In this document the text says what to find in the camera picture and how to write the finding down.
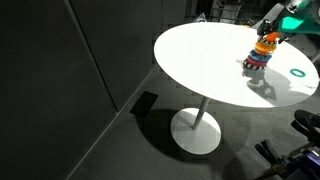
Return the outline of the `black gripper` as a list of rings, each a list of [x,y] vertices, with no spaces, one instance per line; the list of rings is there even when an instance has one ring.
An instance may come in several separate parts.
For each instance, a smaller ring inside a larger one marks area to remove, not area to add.
[[[273,32],[277,32],[279,36],[282,36],[282,33],[279,30],[280,21],[279,20],[268,20],[263,19],[257,24],[257,35],[264,37]]]

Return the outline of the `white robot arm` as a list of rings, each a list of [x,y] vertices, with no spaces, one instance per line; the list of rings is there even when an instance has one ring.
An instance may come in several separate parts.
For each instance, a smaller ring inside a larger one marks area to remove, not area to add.
[[[258,36],[272,32],[320,33],[320,0],[286,0],[277,3],[254,28]]]

